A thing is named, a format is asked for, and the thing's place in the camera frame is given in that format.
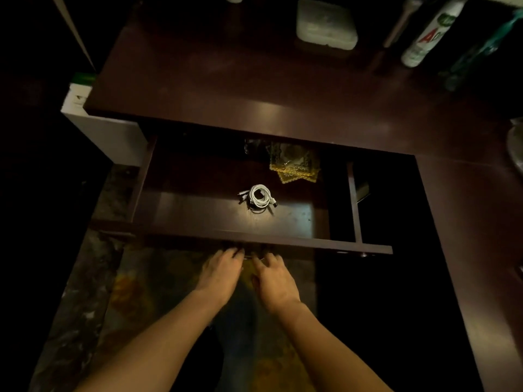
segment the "green logo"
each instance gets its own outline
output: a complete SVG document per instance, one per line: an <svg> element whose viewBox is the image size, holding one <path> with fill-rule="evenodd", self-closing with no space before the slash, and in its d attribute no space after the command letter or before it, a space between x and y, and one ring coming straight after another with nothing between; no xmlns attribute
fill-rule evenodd
<svg viewBox="0 0 523 392"><path fill-rule="evenodd" d="M454 23L455 16L449 15L448 13L442 13L438 17L438 23L443 27L448 27Z"/></svg>

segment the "brown desk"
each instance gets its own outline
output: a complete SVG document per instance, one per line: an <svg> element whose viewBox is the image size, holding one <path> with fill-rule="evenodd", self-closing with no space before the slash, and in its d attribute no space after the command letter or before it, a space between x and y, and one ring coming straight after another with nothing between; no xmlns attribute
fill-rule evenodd
<svg viewBox="0 0 523 392"><path fill-rule="evenodd" d="M416 155L485 391L523 390L523 180L507 123L388 54L242 25L131 21L86 110Z"/></svg>

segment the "person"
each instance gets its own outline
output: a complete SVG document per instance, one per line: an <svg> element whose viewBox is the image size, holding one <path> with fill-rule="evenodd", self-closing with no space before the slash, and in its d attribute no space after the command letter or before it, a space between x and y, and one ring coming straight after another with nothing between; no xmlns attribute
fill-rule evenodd
<svg viewBox="0 0 523 392"><path fill-rule="evenodd" d="M218 251L202 267L196 288L174 309L139 334L76 392L167 392L192 346L231 298L245 253ZM300 301L280 256L253 257L255 291L281 324L318 391L391 389L353 351L332 335Z"/></svg>

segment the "charging cable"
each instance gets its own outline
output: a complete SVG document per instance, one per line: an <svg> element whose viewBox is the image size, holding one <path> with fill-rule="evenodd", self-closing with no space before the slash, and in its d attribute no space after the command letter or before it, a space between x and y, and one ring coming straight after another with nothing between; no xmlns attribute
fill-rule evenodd
<svg viewBox="0 0 523 392"><path fill-rule="evenodd" d="M259 191L262 195L261 199L258 199L254 193ZM270 196L270 191L267 187L265 187L263 184L256 184L251 187L250 190L241 191L238 193L240 197L242 197L240 203L245 201L245 199L249 198L249 202L251 205L256 206L259 209L265 209L269 204L272 204L274 207L278 206L278 203L276 200Z"/></svg>

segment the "spray can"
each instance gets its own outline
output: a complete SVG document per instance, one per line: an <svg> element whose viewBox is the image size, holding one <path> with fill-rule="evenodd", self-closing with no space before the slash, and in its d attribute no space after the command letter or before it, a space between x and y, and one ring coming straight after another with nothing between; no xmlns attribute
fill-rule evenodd
<svg viewBox="0 0 523 392"><path fill-rule="evenodd" d="M419 65L454 23L466 2L467 0L449 0L443 5L422 34L403 52L402 63L407 67Z"/></svg>

